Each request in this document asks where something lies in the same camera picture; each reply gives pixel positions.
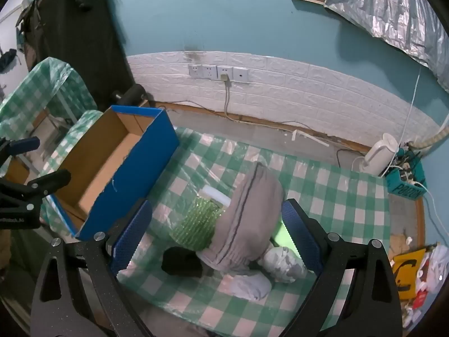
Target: green checkered cover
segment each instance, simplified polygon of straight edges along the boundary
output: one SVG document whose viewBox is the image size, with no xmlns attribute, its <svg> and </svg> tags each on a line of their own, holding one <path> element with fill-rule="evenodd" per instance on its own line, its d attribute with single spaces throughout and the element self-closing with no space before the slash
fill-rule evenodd
<svg viewBox="0 0 449 337">
<path fill-rule="evenodd" d="M 326 232 L 346 241 L 372 238 L 389 247 L 390 216 L 383 179 L 339 169 L 324 162 L 284 155 L 190 129 L 177 129 L 180 146 L 149 194 L 153 220 L 119 280 L 154 305 L 221 335 L 273 337 L 290 322 L 315 276 L 292 284 L 274 283 L 260 302 L 232 297 L 232 276 L 215 272 L 201 279 L 169 276 L 161 270 L 163 252 L 174 246 L 169 231 L 183 218 L 208 184 L 232 196 L 251 162 L 275 173 L 286 198 L 298 200 Z M 335 324 L 343 307 L 352 271 L 345 273 L 325 327 Z"/>
<path fill-rule="evenodd" d="M 57 170 L 78 139 L 102 114 L 96 110 L 97 105 L 84 81 L 69 64 L 55 58 L 46 58 L 0 104 L 0 137 L 22 139 L 31 132 L 33 121 L 45 107 L 55 117 L 69 118 L 56 96 L 57 92 L 62 94 L 73 115 L 79 120 L 52 154 L 41 175 Z M 9 161 L 0 168 L 0 176 L 6 173 L 8 165 Z M 41 216 L 49 220 L 54 231 L 68 234 L 50 198 L 44 200 Z"/>
</svg>

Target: wooden baseboard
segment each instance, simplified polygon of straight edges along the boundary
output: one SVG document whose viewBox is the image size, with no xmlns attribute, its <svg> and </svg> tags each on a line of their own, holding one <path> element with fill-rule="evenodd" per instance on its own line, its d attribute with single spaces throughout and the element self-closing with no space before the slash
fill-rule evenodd
<svg viewBox="0 0 449 337">
<path fill-rule="evenodd" d="M 209 115 L 218 115 L 222 118 L 225 118 L 225 114 L 221 111 L 213 111 L 213 110 L 207 110 L 204 108 L 198 108 L 195 106 L 190 106 L 190 105 L 182 105 L 182 104 L 169 104 L 166 102 L 156 102 L 156 106 L 157 107 L 165 107 L 167 109 L 179 109 L 179 110 L 184 110 L 184 111 L 191 111 L 194 113 L 202 113 L 202 114 L 209 114 Z M 321 133 L 318 131 L 314 131 L 308 128 L 304 128 L 304 127 L 299 127 L 299 126 L 294 126 L 294 125 L 289 125 L 289 124 L 282 124 L 282 123 L 277 123 L 277 122 L 271 122 L 269 120 L 265 120 L 265 119 L 258 119 L 258 118 L 254 118 L 251 116 L 247 116 L 247 115 L 238 115 L 238 114 L 228 114 L 228 117 L 235 119 L 235 120 L 240 120 L 243 122 L 250 122 L 253 124 L 261 124 L 261 125 L 268 125 L 270 127 L 275 127 L 278 129 L 284 129 L 284 130 L 289 130 L 289 131 L 293 131 L 295 129 L 300 129 L 301 131 L 304 131 L 307 134 L 310 134 L 312 136 L 315 136 L 317 138 L 324 138 L 327 140 L 330 140 L 332 142 L 335 143 L 341 143 L 351 149 L 354 149 L 355 151 L 360 151 L 362 153 L 366 153 L 370 150 L 370 147 L 367 147 L 363 144 L 360 143 L 356 143 L 356 142 L 352 142 L 351 140 L 346 140 L 343 138 L 339 138 L 339 137 L 335 137 L 335 136 L 328 136 L 325 133 Z"/>
<path fill-rule="evenodd" d="M 424 203 L 423 198 L 415 201 L 416 221 L 417 221 L 417 246 L 424 247 L 426 243 L 426 226 L 424 221 Z"/>
</svg>

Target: metal screw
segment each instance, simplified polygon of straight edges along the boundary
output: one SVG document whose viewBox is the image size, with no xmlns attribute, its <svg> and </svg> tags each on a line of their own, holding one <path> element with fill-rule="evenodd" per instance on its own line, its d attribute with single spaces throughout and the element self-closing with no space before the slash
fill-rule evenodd
<svg viewBox="0 0 449 337">
<path fill-rule="evenodd" d="M 329 238 L 332 242 L 337 242 L 340 239 L 340 236 L 336 233 L 329 233 L 327 238 Z"/>
<path fill-rule="evenodd" d="M 96 241 L 104 240 L 106 237 L 106 234 L 104 232 L 97 232 L 93 235 L 93 239 Z"/>
<path fill-rule="evenodd" d="M 382 243 L 379 240 L 372 240 L 371 244 L 376 247 L 377 249 L 380 249 L 382 247 Z"/>
<path fill-rule="evenodd" d="M 59 246 L 61 244 L 61 239 L 60 238 L 53 238 L 52 239 L 52 246 L 56 247 Z"/>
</svg>

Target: kettle handle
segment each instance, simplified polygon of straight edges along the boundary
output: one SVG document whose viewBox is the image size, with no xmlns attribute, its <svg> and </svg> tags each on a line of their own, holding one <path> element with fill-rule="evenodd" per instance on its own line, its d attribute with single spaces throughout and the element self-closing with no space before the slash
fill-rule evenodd
<svg viewBox="0 0 449 337">
<path fill-rule="evenodd" d="M 374 157 L 374 155 L 380 151 L 383 147 L 385 147 L 385 144 L 382 143 L 382 141 L 380 140 L 379 142 L 377 142 L 370 150 L 369 152 L 366 154 L 365 156 L 365 161 L 366 162 L 370 162 L 370 160 Z"/>
</svg>

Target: silver foil curtain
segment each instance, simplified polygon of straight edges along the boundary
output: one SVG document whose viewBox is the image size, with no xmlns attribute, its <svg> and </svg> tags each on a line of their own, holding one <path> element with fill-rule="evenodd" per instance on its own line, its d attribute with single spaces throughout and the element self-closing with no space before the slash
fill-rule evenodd
<svg viewBox="0 0 449 337">
<path fill-rule="evenodd" d="M 429 67 L 449 92 L 449 38 L 427 0 L 326 0 L 324 6 Z"/>
</svg>

